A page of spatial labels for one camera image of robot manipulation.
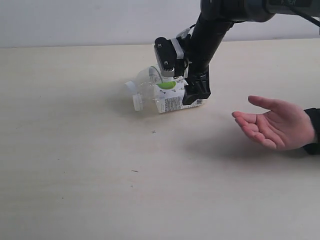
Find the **open palm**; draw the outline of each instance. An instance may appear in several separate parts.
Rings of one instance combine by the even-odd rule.
[[[232,113],[252,141],[279,151],[298,149],[315,141],[316,133],[310,117],[299,106],[260,96],[249,96],[248,100],[269,110],[263,114]]]

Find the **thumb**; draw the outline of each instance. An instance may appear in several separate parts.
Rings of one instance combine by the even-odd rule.
[[[267,109],[267,110],[275,110],[279,106],[279,100],[265,98],[262,96],[249,96],[249,103],[255,105],[257,107]]]

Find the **beige table surface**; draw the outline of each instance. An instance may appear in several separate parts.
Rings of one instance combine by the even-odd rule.
[[[251,94],[320,107],[320,40],[224,42],[205,106],[138,114],[122,86],[155,62],[0,49],[0,239],[319,239],[320,157],[265,150],[231,113],[261,112]]]

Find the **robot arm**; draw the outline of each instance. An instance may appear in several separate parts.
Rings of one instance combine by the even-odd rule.
[[[201,0],[194,26],[170,40],[157,38],[154,49],[162,75],[183,76],[188,83],[183,105],[210,97],[209,63],[234,24],[263,23],[275,14],[300,15],[320,27],[311,17],[320,17],[320,0]]]

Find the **black sleeve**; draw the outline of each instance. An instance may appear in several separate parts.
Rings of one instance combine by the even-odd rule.
[[[305,112],[311,119],[317,135],[318,143],[309,144],[303,148],[310,155],[320,155],[320,109],[310,108],[305,110]]]

